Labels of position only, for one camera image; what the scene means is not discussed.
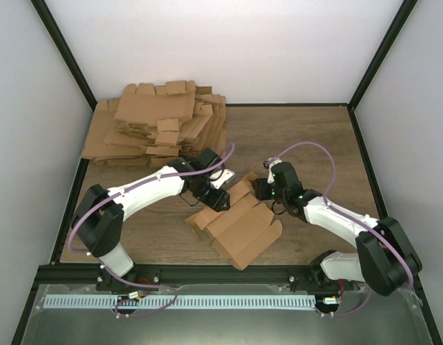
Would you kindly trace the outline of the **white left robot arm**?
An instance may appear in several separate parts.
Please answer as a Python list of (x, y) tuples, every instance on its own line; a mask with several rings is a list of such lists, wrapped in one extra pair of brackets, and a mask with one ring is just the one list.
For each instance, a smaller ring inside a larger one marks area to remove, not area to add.
[(119, 288), (131, 290), (138, 282), (138, 272), (120, 242), (124, 222), (158, 201), (185, 192), (213, 211), (229, 210), (230, 195), (223, 186), (233, 180), (235, 173), (226, 162), (207, 148), (196, 158), (177, 157), (129, 184), (109, 189), (99, 184), (91, 186), (73, 214), (68, 248), (78, 237), (84, 245), (82, 252), (109, 269)]

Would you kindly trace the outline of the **brown cardboard box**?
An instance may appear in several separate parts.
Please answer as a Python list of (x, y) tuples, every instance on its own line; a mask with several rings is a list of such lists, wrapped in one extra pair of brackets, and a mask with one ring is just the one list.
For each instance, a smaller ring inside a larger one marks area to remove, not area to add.
[(256, 178), (257, 174), (249, 172), (228, 190), (228, 211), (217, 213), (205, 207), (185, 220), (196, 236), (205, 234), (218, 255), (238, 270), (252, 264), (283, 231), (282, 223), (273, 218), (267, 204), (252, 193)]

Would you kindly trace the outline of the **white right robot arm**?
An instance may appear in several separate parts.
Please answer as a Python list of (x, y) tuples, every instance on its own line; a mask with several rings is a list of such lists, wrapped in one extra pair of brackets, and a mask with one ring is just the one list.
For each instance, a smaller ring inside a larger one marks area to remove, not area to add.
[(289, 162), (271, 158), (263, 163), (266, 178), (254, 180), (255, 197), (281, 205), (304, 223), (321, 227), (351, 244), (355, 253), (329, 252), (311, 271), (313, 285), (326, 290), (336, 280), (364, 282), (382, 296), (413, 283), (422, 262), (400, 223), (352, 212), (325, 195), (305, 189)]

